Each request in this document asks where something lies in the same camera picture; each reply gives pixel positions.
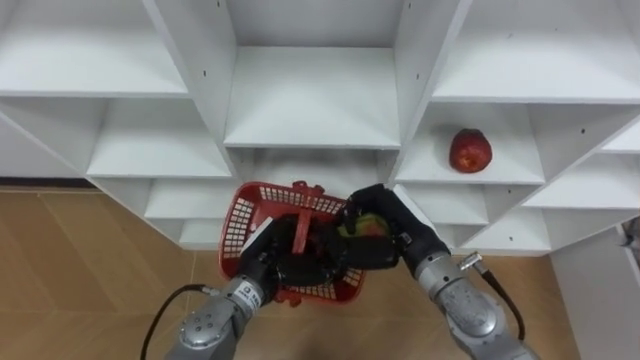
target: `white wall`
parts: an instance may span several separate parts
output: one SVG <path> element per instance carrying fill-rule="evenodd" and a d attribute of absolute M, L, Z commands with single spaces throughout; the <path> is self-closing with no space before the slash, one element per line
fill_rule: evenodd
<path fill-rule="evenodd" d="M 640 271 L 613 228 L 551 254 L 582 360 L 640 359 Z"/>
<path fill-rule="evenodd" d="M 81 176 L 0 121 L 0 177 Z"/>

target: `black cable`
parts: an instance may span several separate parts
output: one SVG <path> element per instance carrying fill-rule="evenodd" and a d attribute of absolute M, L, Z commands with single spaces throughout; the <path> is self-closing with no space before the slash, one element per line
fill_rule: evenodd
<path fill-rule="evenodd" d="M 500 295 L 500 297 L 504 300 L 504 302 L 507 303 L 507 306 L 513 313 L 513 316 L 516 317 L 516 321 L 518 322 L 518 340 L 524 341 L 524 336 L 525 336 L 524 319 L 522 318 L 522 314 L 520 314 L 520 310 L 518 310 L 518 307 L 516 306 L 516 304 L 513 302 L 513 300 L 511 300 L 511 297 L 509 297 L 509 295 L 504 290 L 502 285 L 500 285 L 500 282 L 498 282 L 498 279 L 496 279 L 496 277 L 493 276 L 493 273 L 490 270 L 482 273 L 481 275 L 484 281 L 486 281 L 489 285 L 491 285 L 493 290 L 496 293 L 498 293 L 498 295 Z"/>
<path fill-rule="evenodd" d="M 167 307 L 171 305 L 171 302 L 173 302 L 173 300 L 175 300 L 175 298 L 180 296 L 182 293 L 185 293 L 187 291 L 196 291 L 196 292 L 204 293 L 203 290 L 205 286 L 206 285 L 204 284 L 188 284 L 180 287 L 178 290 L 174 291 L 171 295 L 169 295 L 167 300 L 164 301 L 164 303 L 156 313 L 156 316 L 153 318 L 153 321 L 149 326 L 149 330 L 147 330 L 147 335 L 145 335 L 144 341 L 142 342 L 142 350 L 140 350 L 140 360 L 147 359 L 147 349 L 149 348 L 151 337 L 153 336 L 153 333 L 156 331 L 156 326 L 158 326 L 158 323 L 160 322 L 160 319 L 162 318 L 162 315 L 164 314 L 165 310 L 167 310 Z"/>

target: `basket handle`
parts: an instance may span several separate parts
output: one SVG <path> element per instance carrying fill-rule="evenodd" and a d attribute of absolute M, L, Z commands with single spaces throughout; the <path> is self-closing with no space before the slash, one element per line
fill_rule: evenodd
<path fill-rule="evenodd" d="M 309 226 L 311 226 L 311 213 L 313 211 L 311 207 L 314 205 L 312 201 L 324 194 L 324 188 L 320 185 L 309 187 L 307 182 L 302 180 L 294 182 L 292 187 L 303 195 L 303 209 L 298 214 L 298 226 L 296 227 L 296 237 L 293 241 L 292 249 L 294 254 L 302 254 L 307 243 Z"/>

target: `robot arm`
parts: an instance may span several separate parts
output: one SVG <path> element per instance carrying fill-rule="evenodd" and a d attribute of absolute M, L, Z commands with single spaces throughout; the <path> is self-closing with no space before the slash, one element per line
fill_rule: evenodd
<path fill-rule="evenodd" d="M 465 276 L 473 267 L 485 279 L 491 278 L 482 258 L 473 254 L 455 264 L 433 224 L 401 188 L 392 191 L 379 184 L 356 191 L 343 208 L 340 221 L 353 230 L 356 219 L 364 213 L 375 213 L 387 221 L 412 276 L 445 316 L 458 346 L 472 359 L 539 359 L 509 332 L 500 304 Z M 246 324 L 260 306 L 272 300 L 279 281 L 263 252 L 268 238 L 258 234 L 243 252 L 238 275 L 185 319 L 179 341 L 166 360 L 233 358 Z"/>
<path fill-rule="evenodd" d="M 231 360 L 244 328 L 266 300 L 260 284 L 233 278 L 217 295 L 182 322 L 179 340 L 166 360 Z"/>
<path fill-rule="evenodd" d="M 465 276 L 471 267 L 490 275 L 482 258 L 473 254 L 456 265 L 433 224 L 402 188 L 392 191 L 379 184 L 357 191 L 349 198 L 342 218 L 348 224 L 365 212 L 376 213 L 389 223 L 412 276 L 446 317 L 458 346 L 472 359 L 539 359 L 509 332 L 500 304 Z"/>

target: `shelf side panel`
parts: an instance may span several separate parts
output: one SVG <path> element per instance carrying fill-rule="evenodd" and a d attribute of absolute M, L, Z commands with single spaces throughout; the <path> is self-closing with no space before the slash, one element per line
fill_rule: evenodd
<path fill-rule="evenodd" d="M 227 166 L 239 162 L 223 146 L 236 61 L 227 2 L 143 0 Z"/>
<path fill-rule="evenodd" d="M 97 142 L 106 100 L 4 98 L 0 115 L 80 174 Z"/>
<path fill-rule="evenodd" d="M 11 16 L 18 6 L 19 0 L 0 1 L 0 34 L 8 26 Z"/>
<path fill-rule="evenodd" d="M 596 152 L 640 116 L 631 105 L 530 105 L 531 126 L 547 181 Z"/>
<path fill-rule="evenodd" d="M 631 251 L 618 246 L 622 239 L 610 229 L 551 254 L 583 360 L 640 353 L 640 271 Z"/>
<path fill-rule="evenodd" d="M 640 155 L 640 117 L 635 124 L 607 142 L 601 153 L 606 154 L 638 154 Z"/>
<path fill-rule="evenodd" d="M 543 210 L 553 250 L 571 245 L 640 215 L 640 210 Z"/>
<path fill-rule="evenodd" d="M 400 139 L 413 136 L 471 0 L 405 1 L 394 55 Z"/>

